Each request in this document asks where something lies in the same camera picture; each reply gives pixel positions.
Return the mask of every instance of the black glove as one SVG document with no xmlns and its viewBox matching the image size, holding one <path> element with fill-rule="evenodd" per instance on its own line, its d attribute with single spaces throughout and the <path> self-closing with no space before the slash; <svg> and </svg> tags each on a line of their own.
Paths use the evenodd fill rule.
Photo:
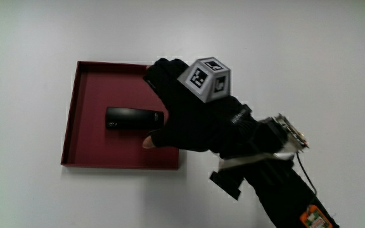
<svg viewBox="0 0 365 228">
<path fill-rule="evenodd" d="M 164 128 L 150 132 L 156 147 L 175 146 L 180 149 L 220 153 L 221 158 L 274 153 L 282 147 L 274 142 L 274 133 L 263 122 L 255 121 L 251 110 L 232 123 L 244 107 L 228 96 L 209 103 L 202 102 L 182 85 L 178 76 L 188 65 L 181 60 L 160 59 L 147 69 L 144 80 L 169 111 Z"/>
<path fill-rule="evenodd" d="M 227 150 L 237 138 L 238 129 L 229 121 L 242 105 L 231 96 L 204 103 L 178 80 L 188 68 L 181 60 L 158 60 L 143 77 L 169 111 L 164 128 L 151 132 L 156 147 L 213 152 Z"/>
</svg>

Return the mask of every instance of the black device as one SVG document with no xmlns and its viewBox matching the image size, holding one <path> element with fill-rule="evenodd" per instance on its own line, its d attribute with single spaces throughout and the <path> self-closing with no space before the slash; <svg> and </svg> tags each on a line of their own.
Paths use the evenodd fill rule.
<svg viewBox="0 0 365 228">
<path fill-rule="evenodd" d="M 105 126 L 107 129 L 159 129 L 163 125 L 164 113 L 162 111 L 106 108 Z"/>
</svg>

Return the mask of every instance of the finger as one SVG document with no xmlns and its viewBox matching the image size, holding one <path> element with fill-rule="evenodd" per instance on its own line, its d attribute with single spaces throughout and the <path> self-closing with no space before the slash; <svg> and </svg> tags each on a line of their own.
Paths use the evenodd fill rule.
<svg viewBox="0 0 365 228">
<path fill-rule="evenodd" d="M 142 147 L 144 149 L 151 149 L 155 148 L 156 146 L 153 144 L 153 141 L 151 140 L 151 136 L 148 136 L 146 139 L 144 139 Z"/>
</svg>

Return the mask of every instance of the red tray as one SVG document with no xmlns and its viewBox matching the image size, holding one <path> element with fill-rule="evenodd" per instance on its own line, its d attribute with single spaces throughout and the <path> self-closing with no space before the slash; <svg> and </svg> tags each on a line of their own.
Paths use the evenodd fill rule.
<svg viewBox="0 0 365 228">
<path fill-rule="evenodd" d="M 79 61 L 61 164 L 66 167 L 178 169 L 178 149 L 143 149 L 147 130 L 108 130 L 106 107 L 167 110 L 142 79 L 146 65 Z"/>
</svg>

